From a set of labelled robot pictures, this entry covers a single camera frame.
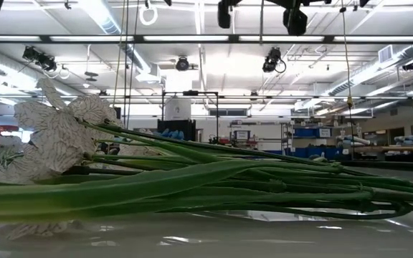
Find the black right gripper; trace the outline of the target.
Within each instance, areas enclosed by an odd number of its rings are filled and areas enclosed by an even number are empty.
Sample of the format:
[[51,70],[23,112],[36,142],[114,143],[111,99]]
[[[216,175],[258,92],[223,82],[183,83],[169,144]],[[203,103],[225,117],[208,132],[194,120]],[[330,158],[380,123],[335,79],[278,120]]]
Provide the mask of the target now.
[[[306,32],[308,17],[299,10],[300,6],[309,6],[314,2],[330,4],[332,0],[265,0],[281,6],[286,10],[283,12],[283,25],[290,36],[301,36]],[[229,8],[232,6],[231,0],[220,0],[217,5],[218,25],[223,29],[229,29],[231,16]]]

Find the dark window strip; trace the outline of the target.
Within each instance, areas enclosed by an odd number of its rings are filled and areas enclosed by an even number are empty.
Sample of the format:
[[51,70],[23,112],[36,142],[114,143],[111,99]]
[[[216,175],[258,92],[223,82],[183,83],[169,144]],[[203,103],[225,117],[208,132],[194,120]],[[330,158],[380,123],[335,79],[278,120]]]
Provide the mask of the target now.
[[247,117],[247,109],[210,109],[210,116],[219,116],[219,117]]

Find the blue shelf bins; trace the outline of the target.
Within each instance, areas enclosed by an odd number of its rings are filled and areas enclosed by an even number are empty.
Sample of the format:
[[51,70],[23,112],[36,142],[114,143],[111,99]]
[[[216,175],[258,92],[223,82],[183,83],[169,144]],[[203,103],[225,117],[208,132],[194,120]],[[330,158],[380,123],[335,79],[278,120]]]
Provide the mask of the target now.
[[295,128],[293,133],[295,138],[330,138],[331,128]]

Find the white cylinder tank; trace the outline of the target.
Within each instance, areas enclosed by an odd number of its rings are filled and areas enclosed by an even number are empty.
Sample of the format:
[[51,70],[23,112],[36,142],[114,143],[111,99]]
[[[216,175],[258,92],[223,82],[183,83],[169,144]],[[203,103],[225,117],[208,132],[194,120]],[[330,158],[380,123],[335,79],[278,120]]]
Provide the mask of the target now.
[[188,120],[191,118],[191,100],[174,97],[164,105],[165,120]]

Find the black crate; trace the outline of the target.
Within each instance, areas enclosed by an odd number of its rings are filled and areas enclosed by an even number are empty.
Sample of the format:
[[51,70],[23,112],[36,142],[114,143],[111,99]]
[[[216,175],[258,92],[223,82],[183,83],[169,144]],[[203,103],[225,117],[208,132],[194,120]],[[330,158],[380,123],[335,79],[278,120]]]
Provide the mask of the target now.
[[158,120],[157,133],[161,135],[165,129],[182,130],[184,132],[184,140],[196,141],[195,120]]

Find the blue floor bins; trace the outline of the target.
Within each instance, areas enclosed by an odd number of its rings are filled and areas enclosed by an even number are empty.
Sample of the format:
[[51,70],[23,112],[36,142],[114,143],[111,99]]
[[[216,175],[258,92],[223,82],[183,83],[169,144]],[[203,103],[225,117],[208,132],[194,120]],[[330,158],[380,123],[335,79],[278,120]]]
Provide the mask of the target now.
[[278,155],[287,155],[294,156],[298,158],[309,158],[313,155],[323,156],[328,160],[333,160],[337,154],[342,153],[342,148],[333,147],[333,146],[309,146],[303,148],[295,148],[294,151],[291,151],[291,148],[283,148],[282,150],[267,150],[267,153],[274,153]]

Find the blue bundle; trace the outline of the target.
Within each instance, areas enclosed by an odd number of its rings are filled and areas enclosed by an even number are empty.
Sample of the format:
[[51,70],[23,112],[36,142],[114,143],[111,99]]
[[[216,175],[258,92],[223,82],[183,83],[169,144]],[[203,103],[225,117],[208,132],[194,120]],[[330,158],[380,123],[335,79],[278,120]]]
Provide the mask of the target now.
[[169,130],[165,129],[161,135],[166,138],[173,138],[176,140],[183,140],[184,139],[184,132],[182,130]]

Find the long wooden table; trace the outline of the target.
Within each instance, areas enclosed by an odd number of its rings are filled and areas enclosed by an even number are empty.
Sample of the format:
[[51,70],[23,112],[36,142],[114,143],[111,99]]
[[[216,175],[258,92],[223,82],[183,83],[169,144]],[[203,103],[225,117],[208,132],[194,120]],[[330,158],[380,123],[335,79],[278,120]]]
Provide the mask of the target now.
[[413,152],[413,146],[361,146],[355,147],[354,152],[360,153],[383,153],[388,151],[411,151]]

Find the large white veined flower spray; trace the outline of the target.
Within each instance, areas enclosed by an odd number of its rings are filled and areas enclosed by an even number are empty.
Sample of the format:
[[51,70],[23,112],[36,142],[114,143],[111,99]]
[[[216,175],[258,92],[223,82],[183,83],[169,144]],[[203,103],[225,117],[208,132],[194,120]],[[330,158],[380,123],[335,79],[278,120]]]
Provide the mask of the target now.
[[[65,104],[49,79],[40,79],[37,87],[46,95],[48,104],[26,101],[14,106],[18,124],[32,129],[30,137],[44,167],[50,171],[65,172],[82,159],[95,152],[95,141],[103,135],[121,134],[116,112],[108,102],[97,95],[79,97]],[[152,135],[126,134],[138,142],[156,146],[186,159],[188,165],[181,168],[142,168],[135,175],[121,176],[83,183],[64,183],[65,188],[194,188],[229,178],[251,168],[296,169],[317,173],[338,174],[341,167],[315,164],[312,161],[285,162],[247,159],[223,159],[192,149],[190,142],[171,144],[168,138],[154,140]]]

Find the black aluminium rig frame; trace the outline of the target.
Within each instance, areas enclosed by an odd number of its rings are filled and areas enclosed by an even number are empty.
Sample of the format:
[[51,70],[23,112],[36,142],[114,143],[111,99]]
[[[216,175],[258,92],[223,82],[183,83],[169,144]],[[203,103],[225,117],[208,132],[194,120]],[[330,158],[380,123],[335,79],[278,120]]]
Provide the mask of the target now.
[[3,35],[0,44],[413,44],[413,35],[257,35],[257,34],[187,34],[187,35]]

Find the thin black horizontal rail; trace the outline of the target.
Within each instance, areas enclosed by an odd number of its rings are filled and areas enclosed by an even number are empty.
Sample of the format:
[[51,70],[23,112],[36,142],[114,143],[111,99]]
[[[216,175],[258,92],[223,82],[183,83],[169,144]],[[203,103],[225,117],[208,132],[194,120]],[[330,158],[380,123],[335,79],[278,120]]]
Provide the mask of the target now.
[[[111,95],[98,95],[102,99],[116,100],[121,99],[133,99],[133,100],[162,100],[170,97],[187,97],[193,99],[211,99],[211,100],[346,100],[346,96],[320,96],[320,95],[259,95],[259,96],[249,96],[249,95],[117,95],[113,97]],[[28,99],[41,99],[47,98],[44,95],[0,95],[0,98],[6,99],[17,99],[17,100],[28,100]],[[353,100],[411,100],[413,95],[402,95],[402,96],[352,96]]]

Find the thin black frame stand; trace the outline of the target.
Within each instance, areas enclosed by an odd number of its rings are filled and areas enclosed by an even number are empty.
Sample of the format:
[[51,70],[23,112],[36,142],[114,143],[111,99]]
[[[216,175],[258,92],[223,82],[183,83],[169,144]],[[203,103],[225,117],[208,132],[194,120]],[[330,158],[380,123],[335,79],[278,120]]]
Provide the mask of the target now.
[[[167,92],[167,91],[162,91],[161,95],[176,95],[176,94],[180,94],[180,95],[219,95],[218,92],[211,92],[211,91],[198,91],[198,90],[187,90],[187,91],[183,91],[183,92]],[[170,98],[166,98],[166,99],[162,99],[161,100],[161,117],[158,120],[165,120],[164,119],[164,105],[165,102],[167,100],[170,100],[171,98],[174,97],[170,97]],[[190,99],[192,100],[210,100],[211,102],[213,102],[213,104],[216,106],[215,109],[219,109],[219,99],[216,100],[211,100],[211,99],[193,99],[193,98],[187,98],[187,97],[180,97],[180,98],[186,98],[186,99]],[[219,135],[219,116],[215,116],[216,119],[216,136]],[[196,141],[201,141],[201,137],[199,136],[199,129],[196,129]]]

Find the ribbed silver duct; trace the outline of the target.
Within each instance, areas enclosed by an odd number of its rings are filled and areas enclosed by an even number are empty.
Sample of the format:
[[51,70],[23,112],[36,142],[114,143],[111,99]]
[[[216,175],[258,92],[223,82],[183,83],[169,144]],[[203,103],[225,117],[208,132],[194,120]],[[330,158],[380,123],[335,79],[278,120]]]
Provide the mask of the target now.
[[394,57],[392,61],[385,64],[380,64],[377,55],[377,58],[373,61],[351,71],[344,79],[340,79],[332,83],[322,93],[322,95],[337,95],[340,92],[348,90],[351,87],[355,87],[367,80],[372,79],[373,77],[381,75],[387,70],[392,70],[395,67],[399,67],[413,61],[413,44],[409,46],[392,44],[392,46],[394,50]]

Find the white wall vent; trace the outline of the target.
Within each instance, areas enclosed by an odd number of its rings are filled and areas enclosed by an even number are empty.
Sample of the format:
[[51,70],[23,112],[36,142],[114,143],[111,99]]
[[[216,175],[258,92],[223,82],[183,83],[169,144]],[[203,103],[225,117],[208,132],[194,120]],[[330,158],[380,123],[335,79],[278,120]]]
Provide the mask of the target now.
[[379,63],[381,65],[392,61],[393,57],[394,57],[394,50],[391,44],[387,45],[386,47],[378,51]]

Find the silver ventilation duct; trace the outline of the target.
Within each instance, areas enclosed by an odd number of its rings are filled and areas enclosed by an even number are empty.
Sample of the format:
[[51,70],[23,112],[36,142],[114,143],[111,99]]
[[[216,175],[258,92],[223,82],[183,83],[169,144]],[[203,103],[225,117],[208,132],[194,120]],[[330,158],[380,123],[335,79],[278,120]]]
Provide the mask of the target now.
[[[118,20],[107,0],[77,1],[80,8],[89,15],[105,34],[120,36],[123,26],[118,24]],[[130,43],[130,38],[128,38],[128,43],[125,43],[123,39],[118,46],[125,53],[127,59],[138,68],[139,72],[149,73],[151,71],[150,64],[134,49],[134,46]]]

